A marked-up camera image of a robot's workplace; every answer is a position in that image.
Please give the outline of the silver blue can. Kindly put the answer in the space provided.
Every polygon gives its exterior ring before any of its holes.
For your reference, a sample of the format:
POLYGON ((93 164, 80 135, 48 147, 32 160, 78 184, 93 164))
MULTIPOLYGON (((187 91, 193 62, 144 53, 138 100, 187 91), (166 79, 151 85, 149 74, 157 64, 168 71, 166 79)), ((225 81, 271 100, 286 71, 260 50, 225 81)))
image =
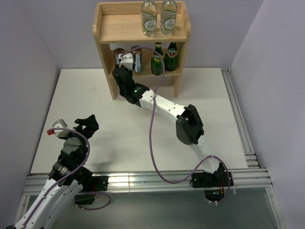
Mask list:
POLYGON ((115 59, 115 64, 116 65, 119 65, 120 64, 120 59, 119 59, 119 55, 120 54, 123 54, 124 53, 124 49, 123 48, 116 48, 114 51, 113 51, 113 54, 114 54, 114 59, 115 59))

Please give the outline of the green Perrier bottle yellow label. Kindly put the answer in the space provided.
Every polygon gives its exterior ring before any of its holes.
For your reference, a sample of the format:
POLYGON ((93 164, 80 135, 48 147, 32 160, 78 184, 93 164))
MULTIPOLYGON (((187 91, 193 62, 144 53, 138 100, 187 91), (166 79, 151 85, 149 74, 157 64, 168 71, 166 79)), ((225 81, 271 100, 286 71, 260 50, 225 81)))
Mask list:
POLYGON ((153 75, 158 76, 162 75, 163 73, 162 60, 164 59, 164 57, 161 42, 155 43, 155 51, 157 51, 161 55, 161 58, 157 54, 153 53, 153 56, 151 58, 151 71, 153 75))

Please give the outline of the green Perrier bottle red label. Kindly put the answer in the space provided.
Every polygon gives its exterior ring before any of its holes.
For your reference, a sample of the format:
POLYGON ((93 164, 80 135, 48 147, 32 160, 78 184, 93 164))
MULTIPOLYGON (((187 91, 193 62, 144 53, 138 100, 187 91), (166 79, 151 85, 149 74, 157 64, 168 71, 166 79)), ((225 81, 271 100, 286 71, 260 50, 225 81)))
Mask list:
POLYGON ((170 42, 164 57, 164 64, 166 71, 172 72, 178 65, 178 51, 176 42, 170 42))

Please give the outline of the clear glass bottle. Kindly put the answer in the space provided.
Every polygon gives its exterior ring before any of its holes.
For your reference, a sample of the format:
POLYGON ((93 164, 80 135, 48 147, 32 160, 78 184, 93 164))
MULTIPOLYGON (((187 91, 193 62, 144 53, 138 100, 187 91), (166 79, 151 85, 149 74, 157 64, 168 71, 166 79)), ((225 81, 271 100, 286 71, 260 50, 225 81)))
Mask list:
POLYGON ((174 31, 177 17, 177 3, 174 0, 164 0, 161 5, 161 25, 162 34, 168 35, 174 31))
POLYGON ((145 36, 153 36, 157 29, 157 5, 153 0, 144 0, 141 5, 141 25, 145 36))

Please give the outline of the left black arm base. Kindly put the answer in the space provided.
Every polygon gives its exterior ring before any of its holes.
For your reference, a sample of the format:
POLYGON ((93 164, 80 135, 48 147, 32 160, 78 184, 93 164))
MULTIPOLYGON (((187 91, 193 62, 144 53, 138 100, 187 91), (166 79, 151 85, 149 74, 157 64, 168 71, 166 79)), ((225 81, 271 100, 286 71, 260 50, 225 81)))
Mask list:
POLYGON ((74 197, 76 205, 91 205, 97 197, 97 194, 83 194, 83 192, 106 191, 108 186, 107 176, 92 176, 85 187, 74 197))

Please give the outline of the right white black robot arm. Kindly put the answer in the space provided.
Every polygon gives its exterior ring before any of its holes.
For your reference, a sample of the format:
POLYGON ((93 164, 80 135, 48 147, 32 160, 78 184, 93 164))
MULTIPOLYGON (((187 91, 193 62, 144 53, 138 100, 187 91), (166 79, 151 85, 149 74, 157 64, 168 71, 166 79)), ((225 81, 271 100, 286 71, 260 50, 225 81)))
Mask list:
POLYGON ((177 184, 187 180, 200 166, 203 166, 203 171, 207 173, 207 183, 211 186, 217 186, 222 181, 223 174, 228 171, 224 162, 219 157, 214 156, 212 149, 206 142, 203 122, 196 107, 191 104, 188 106, 176 104, 157 95, 147 86, 135 83, 132 78, 132 71, 123 65, 116 65, 112 76, 119 87, 120 95, 129 103, 152 110, 149 127, 149 148, 153 167, 159 177, 167 183, 177 184), (152 147, 152 126, 155 113, 162 115, 175 124, 176 136, 180 142, 190 146, 195 153, 204 156, 195 169, 182 180, 169 181, 161 175, 157 168, 152 147))

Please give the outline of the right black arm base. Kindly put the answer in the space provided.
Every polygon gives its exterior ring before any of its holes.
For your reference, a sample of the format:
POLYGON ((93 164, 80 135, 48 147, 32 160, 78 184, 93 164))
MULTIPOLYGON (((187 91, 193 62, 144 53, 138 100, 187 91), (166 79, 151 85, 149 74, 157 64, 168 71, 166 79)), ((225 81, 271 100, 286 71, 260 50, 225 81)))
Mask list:
POLYGON ((194 173, 191 176, 190 185, 193 188, 208 188, 204 191, 204 195, 208 201, 215 202, 221 201, 225 196, 225 187, 232 187, 234 185, 232 174, 229 172, 222 173, 219 177, 206 172, 194 173))

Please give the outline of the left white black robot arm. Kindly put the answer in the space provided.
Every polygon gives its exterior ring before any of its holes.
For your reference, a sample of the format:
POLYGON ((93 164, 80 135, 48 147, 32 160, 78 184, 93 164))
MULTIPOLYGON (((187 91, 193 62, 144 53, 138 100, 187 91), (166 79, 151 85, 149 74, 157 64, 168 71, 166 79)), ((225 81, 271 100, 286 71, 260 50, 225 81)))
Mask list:
POLYGON ((34 201, 34 205, 15 224, 8 229, 40 229, 54 204, 64 196, 66 190, 88 190, 92 187, 92 172, 84 168, 90 155, 89 138, 99 129, 95 115, 76 119, 76 127, 69 129, 63 119, 57 120, 48 135, 55 135, 65 142, 58 160, 52 167, 48 179, 34 201))

